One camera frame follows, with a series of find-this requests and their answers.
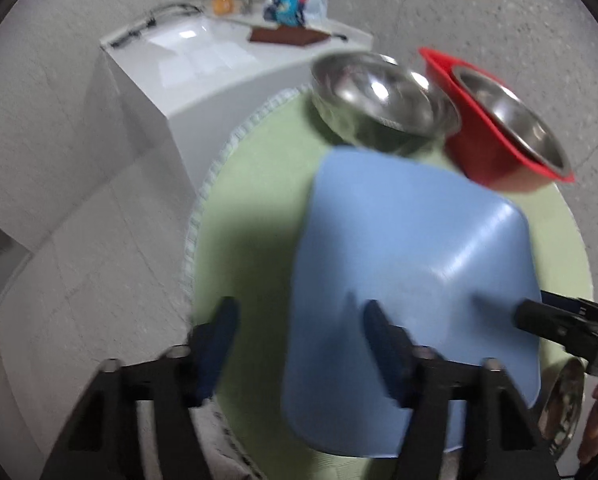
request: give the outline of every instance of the stainless steel bowl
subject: stainless steel bowl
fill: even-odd
[[[497,126],[527,155],[559,176],[572,172],[559,140],[546,123],[508,88],[467,66],[455,65],[452,74]]]
[[[396,132],[426,138],[456,133],[459,113],[447,95],[421,74],[387,56],[333,54],[313,65],[314,104],[324,122],[351,144]]]
[[[575,434],[583,405],[585,377],[583,364],[574,357],[541,374],[541,392],[532,411],[538,419],[539,431],[549,442],[555,462]]]

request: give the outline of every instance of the green tablecloth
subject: green tablecloth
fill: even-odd
[[[313,175],[337,143],[309,95],[286,91],[235,134],[212,167],[191,220],[195,322],[222,296],[241,302],[241,326],[217,399],[250,457],[271,480],[336,480],[383,472],[377,461],[316,452],[281,413],[290,277]],[[439,149],[415,158],[456,171]],[[524,211],[541,288],[592,298],[588,259],[576,223],[557,190],[508,194]],[[564,357],[543,342],[542,365]]]

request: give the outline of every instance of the gray wall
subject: gray wall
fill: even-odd
[[[151,145],[98,40],[173,0],[19,0],[0,25],[0,227],[30,250]]]
[[[44,458],[17,407],[0,354],[0,464],[12,480],[39,478]]]
[[[562,192],[582,231],[598,300],[598,25],[580,0],[330,0],[376,50],[418,65],[418,46],[502,77],[562,139],[577,183]]]

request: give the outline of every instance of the tile floor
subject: tile floor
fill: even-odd
[[[185,339],[179,276],[194,198],[172,141],[154,148],[74,211],[4,297],[4,367],[46,455],[100,361],[150,360]],[[141,412],[149,433],[149,412]],[[145,446],[148,478],[158,478]],[[230,469],[222,460],[215,470]]]

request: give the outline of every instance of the metal bowl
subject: metal bowl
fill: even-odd
[[[333,54],[313,65],[314,104],[324,122],[351,144],[385,136],[386,128],[426,138],[445,137],[461,126],[447,95],[421,74],[387,56]]]
[[[559,176],[572,172],[566,152],[548,125],[508,88],[467,66],[455,65],[452,74],[516,146]]]
[[[583,364],[574,357],[553,365],[541,375],[541,392],[532,411],[555,462],[575,434],[583,405],[585,377]]]

